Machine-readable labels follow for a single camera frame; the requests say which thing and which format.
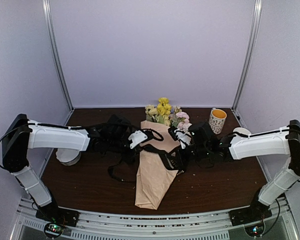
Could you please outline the pink and green wrapping paper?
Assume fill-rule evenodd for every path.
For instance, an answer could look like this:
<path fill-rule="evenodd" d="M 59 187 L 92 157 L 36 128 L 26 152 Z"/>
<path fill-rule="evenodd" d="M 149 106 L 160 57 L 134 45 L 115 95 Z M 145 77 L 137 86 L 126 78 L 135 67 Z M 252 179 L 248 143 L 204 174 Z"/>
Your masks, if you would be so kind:
<path fill-rule="evenodd" d="M 142 129 L 152 129 L 163 136 L 163 141 L 150 140 L 147 144 L 154 146 L 157 149 L 170 152 L 177 146 L 180 146 L 180 142 L 173 140 L 168 133 L 169 127 L 151 121 L 144 120 L 140 123 Z M 149 173 L 145 173 L 146 168 L 142 166 L 138 167 L 136 174 L 136 190 L 135 190 L 135 205 L 139 208 L 157 210 L 162 199 L 167 193 L 170 185 L 176 177 L 177 171 L 151 170 L 150 173 L 154 176 L 150 176 Z"/>

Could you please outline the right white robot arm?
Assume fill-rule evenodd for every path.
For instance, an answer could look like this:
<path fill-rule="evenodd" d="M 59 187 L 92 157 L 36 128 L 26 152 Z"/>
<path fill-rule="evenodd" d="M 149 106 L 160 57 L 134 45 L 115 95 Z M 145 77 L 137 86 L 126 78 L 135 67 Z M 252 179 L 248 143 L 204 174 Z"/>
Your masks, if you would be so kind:
<path fill-rule="evenodd" d="M 268 132 L 233 132 L 217 138 L 206 122 L 191 125 L 187 131 L 174 126 L 168 129 L 175 141 L 180 142 L 176 159 L 202 160 L 217 158 L 241 160 L 249 157 L 287 155 L 288 159 L 274 179 L 264 185 L 246 210 L 249 220 L 258 220 L 281 194 L 300 181 L 300 122 L 290 121 L 289 125 Z"/>

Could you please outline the black ribbon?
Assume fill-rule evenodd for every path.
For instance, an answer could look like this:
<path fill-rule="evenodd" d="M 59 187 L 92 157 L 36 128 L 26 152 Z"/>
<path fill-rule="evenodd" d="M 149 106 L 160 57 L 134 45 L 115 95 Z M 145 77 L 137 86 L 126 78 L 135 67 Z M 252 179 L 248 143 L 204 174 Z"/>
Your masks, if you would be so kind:
<path fill-rule="evenodd" d="M 188 160 L 179 153 L 182 150 L 180 146 L 175 147 L 170 152 L 157 149 L 151 144 L 142 147 L 139 153 L 139 168 L 145 167 L 144 172 L 154 177 L 150 171 L 176 171 L 176 175 L 183 174 L 186 171 Z"/>

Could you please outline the pale yellow fake flower stem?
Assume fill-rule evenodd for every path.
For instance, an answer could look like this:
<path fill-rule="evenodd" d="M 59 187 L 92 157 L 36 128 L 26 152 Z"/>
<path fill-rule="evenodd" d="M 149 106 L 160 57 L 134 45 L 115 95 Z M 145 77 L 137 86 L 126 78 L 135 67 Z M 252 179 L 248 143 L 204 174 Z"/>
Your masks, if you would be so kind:
<path fill-rule="evenodd" d="M 157 114 L 158 114 L 158 111 L 157 111 L 157 108 L 154 106 L 154 105 L 146 105 L 145 106 L 145 115 L 146 115 L 146 120 L 148 122 L 156 122 L 157 119 Z"/>

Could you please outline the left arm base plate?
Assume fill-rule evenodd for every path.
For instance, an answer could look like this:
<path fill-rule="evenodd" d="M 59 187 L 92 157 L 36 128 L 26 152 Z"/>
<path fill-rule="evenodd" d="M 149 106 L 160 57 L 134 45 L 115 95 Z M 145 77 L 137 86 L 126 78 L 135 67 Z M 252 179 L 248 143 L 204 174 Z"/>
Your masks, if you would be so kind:
<path fill-rule="evenodd" d="M 80 213 L 76 210 L 58 208 L 57 210 L 38 209 L 35 217 L 62 226 L 76 227 Z"/>

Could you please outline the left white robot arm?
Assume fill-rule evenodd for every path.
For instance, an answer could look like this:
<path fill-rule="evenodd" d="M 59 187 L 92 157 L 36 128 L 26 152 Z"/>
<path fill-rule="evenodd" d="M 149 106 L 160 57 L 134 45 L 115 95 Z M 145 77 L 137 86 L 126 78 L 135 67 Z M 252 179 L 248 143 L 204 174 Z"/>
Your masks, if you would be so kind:
<path fill-rule="evenodd" d="M 82 152 L 134 154 L 147 140 L 144 130 L 116 115 L 91 126 L 63 126 L 37 122 L 19 114 L 0 138 L 0 168 L 21 183 L 34 202 L 43 207 L 45 217 L 57 222 L 62 218 L 62 211 L 52 203 L 52 194 L 31 167 L 27 159 L 29 149 L 56 149 L 57 159 L 71 165 L 80 159 Z"/>

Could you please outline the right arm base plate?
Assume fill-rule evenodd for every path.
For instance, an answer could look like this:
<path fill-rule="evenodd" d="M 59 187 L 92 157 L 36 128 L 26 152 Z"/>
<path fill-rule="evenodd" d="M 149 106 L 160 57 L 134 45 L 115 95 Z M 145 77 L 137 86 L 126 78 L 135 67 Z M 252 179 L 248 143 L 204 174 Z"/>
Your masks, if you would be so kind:
<path fill-rule="evenodd" d="M 258 210 L 252 210 L 250 207 L 235 209 L 229 212 L 229 218 L 232 226 L 246 225 L 249 223 L 258 222 L 271 216 L 272 212 L 270 210 L 260 212 Z"/>

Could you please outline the bright yellow fake flower stem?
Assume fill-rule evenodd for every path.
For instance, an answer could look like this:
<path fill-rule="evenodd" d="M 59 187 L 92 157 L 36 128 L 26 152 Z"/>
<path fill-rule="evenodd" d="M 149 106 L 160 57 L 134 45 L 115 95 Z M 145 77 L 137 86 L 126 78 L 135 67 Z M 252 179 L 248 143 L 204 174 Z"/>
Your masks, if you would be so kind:
<path fill-rule="evenodd" d="M 161 97 L 158 99 L 157 105 L 157 121 L 160 124 L 164 124 L 166 126 L 170 126 L 170 114 L 171 114 L 172 106 L 169 103 L 169 99 L 166 97 Z"/>

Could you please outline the pink fake flower stem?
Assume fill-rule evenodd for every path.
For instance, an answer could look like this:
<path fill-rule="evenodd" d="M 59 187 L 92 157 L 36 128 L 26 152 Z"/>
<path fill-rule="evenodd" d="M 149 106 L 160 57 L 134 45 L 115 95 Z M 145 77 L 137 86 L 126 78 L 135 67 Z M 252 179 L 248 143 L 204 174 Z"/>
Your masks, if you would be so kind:
<path fill-rule="evenodd" d="M 190 116 L 184 112 L 181 107 L 174 106 L 171 114 L 169 115 L 170 126 L 177 129 L 187 131 L 192 125 L 190 123 Z"/>

